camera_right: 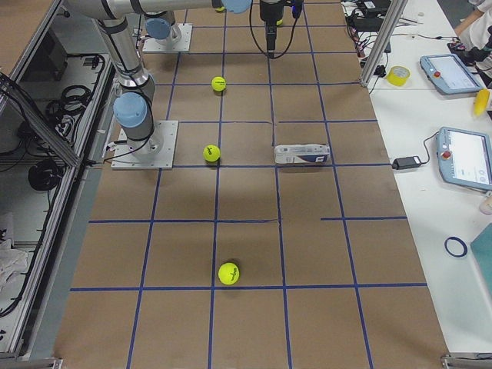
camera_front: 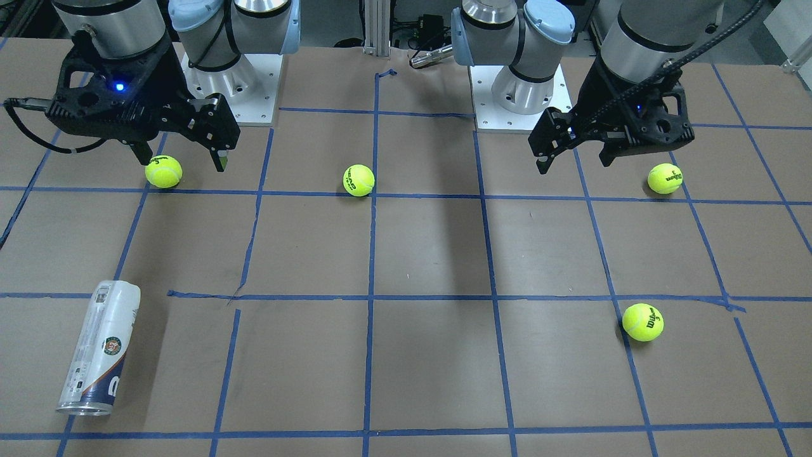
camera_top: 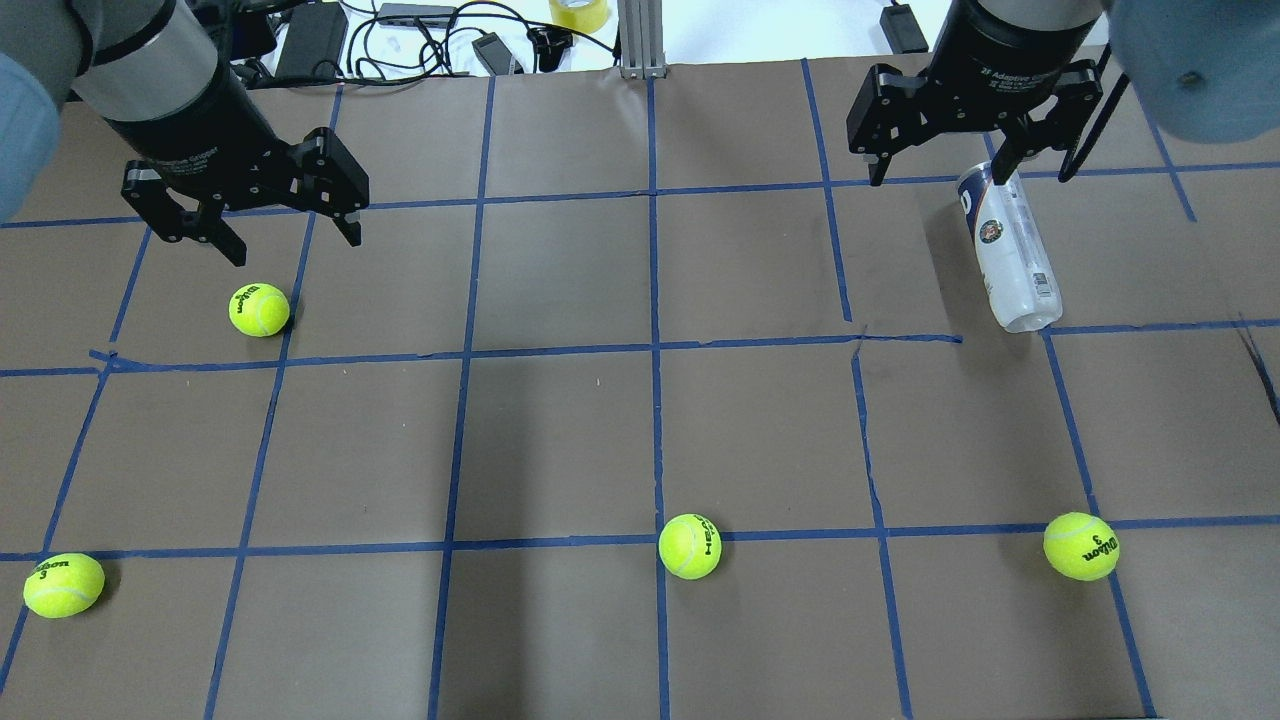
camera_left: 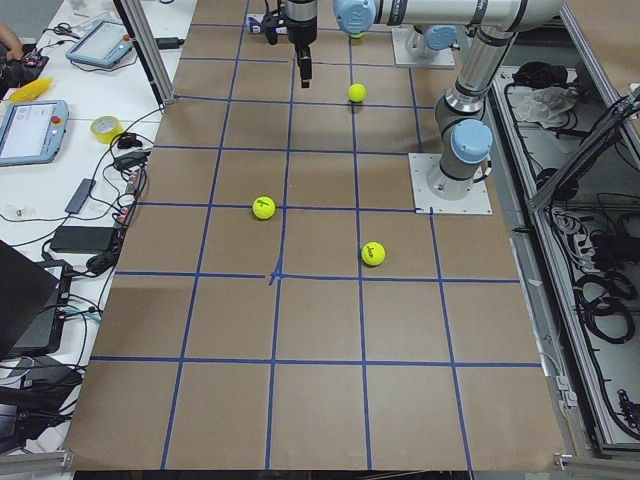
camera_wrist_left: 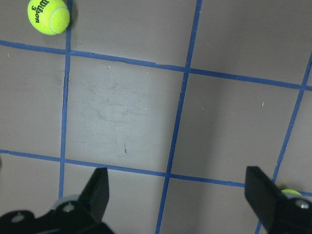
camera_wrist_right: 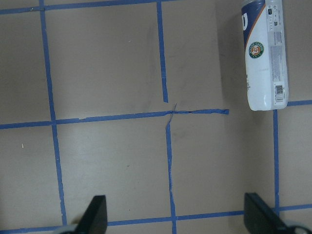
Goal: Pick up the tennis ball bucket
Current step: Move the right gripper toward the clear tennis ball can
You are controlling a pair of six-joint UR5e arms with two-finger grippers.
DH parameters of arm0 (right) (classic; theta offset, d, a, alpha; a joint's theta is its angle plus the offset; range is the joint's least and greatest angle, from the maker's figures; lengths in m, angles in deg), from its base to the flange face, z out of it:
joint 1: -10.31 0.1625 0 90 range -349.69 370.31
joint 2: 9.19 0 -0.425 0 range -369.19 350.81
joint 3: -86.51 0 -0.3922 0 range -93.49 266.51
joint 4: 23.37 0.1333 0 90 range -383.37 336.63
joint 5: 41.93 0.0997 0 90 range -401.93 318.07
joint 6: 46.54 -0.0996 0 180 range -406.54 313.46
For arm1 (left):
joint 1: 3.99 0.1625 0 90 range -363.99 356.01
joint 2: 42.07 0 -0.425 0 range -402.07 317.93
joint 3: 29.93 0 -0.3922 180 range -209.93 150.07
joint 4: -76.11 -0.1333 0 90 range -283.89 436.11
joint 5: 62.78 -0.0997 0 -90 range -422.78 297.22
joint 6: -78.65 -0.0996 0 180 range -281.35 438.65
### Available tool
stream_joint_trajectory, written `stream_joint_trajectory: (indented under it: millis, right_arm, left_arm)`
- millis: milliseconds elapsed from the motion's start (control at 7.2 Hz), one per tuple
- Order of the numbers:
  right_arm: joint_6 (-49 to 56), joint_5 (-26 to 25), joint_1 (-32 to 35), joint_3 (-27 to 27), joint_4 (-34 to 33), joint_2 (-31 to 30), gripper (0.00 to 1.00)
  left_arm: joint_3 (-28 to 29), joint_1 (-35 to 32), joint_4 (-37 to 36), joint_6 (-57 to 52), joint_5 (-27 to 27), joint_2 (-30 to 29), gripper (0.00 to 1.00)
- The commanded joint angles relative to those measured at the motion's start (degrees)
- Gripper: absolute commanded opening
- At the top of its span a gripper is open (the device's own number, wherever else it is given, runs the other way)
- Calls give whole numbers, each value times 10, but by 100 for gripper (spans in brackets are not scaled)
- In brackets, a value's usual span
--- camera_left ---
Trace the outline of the person hand at edge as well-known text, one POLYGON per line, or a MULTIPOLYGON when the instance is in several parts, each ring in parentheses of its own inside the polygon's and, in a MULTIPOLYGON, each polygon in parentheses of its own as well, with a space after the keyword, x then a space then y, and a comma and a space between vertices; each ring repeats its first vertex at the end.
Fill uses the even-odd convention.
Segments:
POLYGON ((4 22, 0 22, 0 41, 7 49, 8 60, 20 60, 23 55, 23 44, 14 31, 4 22))

